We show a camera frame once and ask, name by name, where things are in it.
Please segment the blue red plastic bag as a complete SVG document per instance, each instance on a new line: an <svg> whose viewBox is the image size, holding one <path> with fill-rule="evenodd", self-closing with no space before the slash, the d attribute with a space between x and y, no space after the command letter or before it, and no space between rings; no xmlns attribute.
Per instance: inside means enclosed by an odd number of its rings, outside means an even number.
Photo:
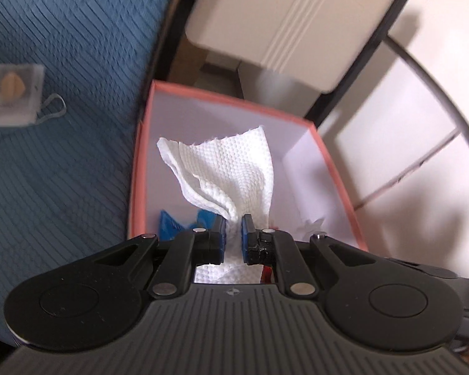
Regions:
<svg viewBox="0 0 469 375"><path fill-rule="evenodd" d="M158 238L161 241L172 240L178 233L186 229L192 228L205 228L210 229L213 227L217 215L207 210L199 210L196 215L195 222L183 226L180 222L177 222L168 212L165 210L160 211L158 221Z"/></svg>

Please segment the white paper towel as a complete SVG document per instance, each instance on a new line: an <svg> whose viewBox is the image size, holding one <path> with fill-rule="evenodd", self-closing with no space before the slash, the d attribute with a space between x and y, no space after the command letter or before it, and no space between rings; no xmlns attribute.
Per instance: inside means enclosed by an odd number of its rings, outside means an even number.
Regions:
<svg viewBox="0 0 469 375"><path fill-rule="evenodd" d="M263 127L195 145L162 137L157 148L186 201L227 222L224 261L198 266L195 282L259 283L263 267L243 262L241 220L250 214L256 228L269 226L274 167Z"/></svg>

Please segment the blue textured sofa cover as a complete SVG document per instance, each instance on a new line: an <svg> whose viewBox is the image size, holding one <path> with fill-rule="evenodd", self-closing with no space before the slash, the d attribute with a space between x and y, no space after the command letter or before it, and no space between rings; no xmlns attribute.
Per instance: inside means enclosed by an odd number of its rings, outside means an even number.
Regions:
<svg viewBox="0 0 469 375"><path fill-rule="evenodd" d="M0 0L0 63L45 67L58 118L0 128L0 341L9 292L125 240L134 138L170 0Z"/></svg>

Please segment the red foil packet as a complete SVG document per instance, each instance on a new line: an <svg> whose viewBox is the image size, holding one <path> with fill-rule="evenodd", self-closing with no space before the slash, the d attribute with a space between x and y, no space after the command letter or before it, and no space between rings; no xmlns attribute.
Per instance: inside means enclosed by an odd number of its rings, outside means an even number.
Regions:
<svg viewBox="0 0 469 375"><path fill-rule="evenodd" d="M269 266L264 266L262 276L261 276L261 283L271 284L273 282L274 282L273 269Z"/></svg>

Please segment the pink cardboard box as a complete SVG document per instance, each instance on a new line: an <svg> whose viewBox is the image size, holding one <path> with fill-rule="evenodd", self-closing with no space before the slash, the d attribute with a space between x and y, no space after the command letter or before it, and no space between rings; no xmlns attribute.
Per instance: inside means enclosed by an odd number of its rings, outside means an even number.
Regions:
<svg viewBox="0 0 469 375"><path fill-rule="evenodd" d="M162 234L166 215L184 228L203 211L227 222L223 263L198 283L257 283L242 259L241 219L307 241L325 232L366 248L351 200L315 126L236 98L155 81L138 124L129 235Z"/></svg>

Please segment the light blue face mask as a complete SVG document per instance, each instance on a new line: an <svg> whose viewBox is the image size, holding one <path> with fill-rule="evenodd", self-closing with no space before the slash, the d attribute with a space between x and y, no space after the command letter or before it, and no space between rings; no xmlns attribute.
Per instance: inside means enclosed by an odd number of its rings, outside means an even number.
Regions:
<svg viewBox="0 0 469 375"><path fill-rule="evenodd" d="M56 100L61 102L62 108L57 112L40 116L40 113ZM58 94L51 94L44 102L35 103L33 106L28 103L27 99L7 103L0 98L0 127L16 128L42 124L50 119L61 118L67 110L66 102Z"/></svg>

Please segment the clear bag with beige puff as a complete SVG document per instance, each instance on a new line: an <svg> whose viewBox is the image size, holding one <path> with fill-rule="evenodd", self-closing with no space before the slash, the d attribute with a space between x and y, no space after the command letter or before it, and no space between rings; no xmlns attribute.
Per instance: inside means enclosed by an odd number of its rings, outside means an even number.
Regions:
<svg viewBox="0 0 469 375"><path fill-rule="evenodd" d="M0 63L0 98L6 103L27 99L42 103L45 66L37 63Z"/></svg>

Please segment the beige plastic cabinet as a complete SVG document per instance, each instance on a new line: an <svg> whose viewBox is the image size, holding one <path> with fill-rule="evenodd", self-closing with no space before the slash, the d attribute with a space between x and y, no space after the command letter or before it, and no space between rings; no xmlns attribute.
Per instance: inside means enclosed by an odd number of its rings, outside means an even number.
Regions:
<svg viewBox="0 0 469 375"><path fill-rule="evenodd" d="M209 51L331 92L393 2L196 0L185 34Z"/></svg>

